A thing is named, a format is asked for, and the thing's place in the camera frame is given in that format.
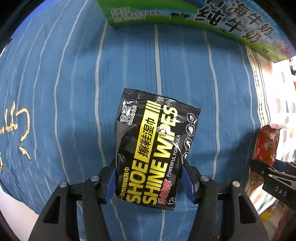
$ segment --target blue bedsheet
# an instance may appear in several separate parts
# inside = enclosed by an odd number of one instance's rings
[[[248,174],[260,129],[245,46],[177,25],[110,28],[95,0],[61,0],[19,29],[0,58],[3,189],[40,213],[61,181],[80,183],[115,155],[123,88],[159,93],[202,109],[188,160],[217,182]],[[24,113],[27,108],[30,130]],[[25,148],[28,156],[21,153]],[[118,198],[103,206],[113,240],[187,240],[197,206],[182,186],[174,211]],[[81,238],[83,218],[78,208]]]

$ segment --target chinese characters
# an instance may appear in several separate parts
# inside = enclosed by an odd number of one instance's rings
[[[8,122],[7,122],[8,109],[6,108],[5,113],[4,113],[5,127],[4,126],[0,127],[0,134],[4,134],[5,132],[10,133],[12,131],[18,130],[18,128],[19,128],[18,124],[14,123],[14,118],[13,118],[14,111],[15,111],[15,102],[13,101],[11,109],[10,109],[10,120],[11,120],[10,124],[8,125]],[[29,111],[27,108],[22,108],[22,109],[18,110],[15,113],[15,116],[19,116],[20,114],[25,114],[26,121],[27,121],[26,130],[24,131],[24,134],[20,137],[20,142],[23,142],[30,132],[30,114],[29,114]],[[23,146],[19,146],[18,148],[23,155],[25,155],[29,160],[31,160],[30,155],[28,154],[27,150]]]
[[[122,187],[121,187],[121,192],[120,192],[120,195],[119,197],[122,199],[122,197],[125,196],[126,194],[126,187],[128,185],[128,171],[129,171],[129,168],[126,167],[124,169],[124,173],[123,173],[123,179],[122,179]]]
[[[152,133],[154,131],[155,121],[152,118],[147,118],[146,120],[147,124],[144,124],[143,127],[143,135],[141,135],[140,145],[139,145],[139,151],[138,153],[142,156],[147,157],[147,154],[149,152],[149,146],[152,139]]]
[[[208,22],[212,26],[223,21],[229,27],[226,29],[228,32],[241,32],[241,37],[251,43],[276,32],[269,23],[263,21],[261,15],[251,12],[251,8],[239,0],[230,2],[228,6],[226,3],[229,0],[205,0],[205,5],[198,10],[194,20]]]
[[[163,181],[163,188],[161,189],[158,200],[157,200],[158,204],[163,204],[163,205],[165,204],[165,201],[168,197],[171,186],[172,186],[172,181],[169,181],[167,179]]]

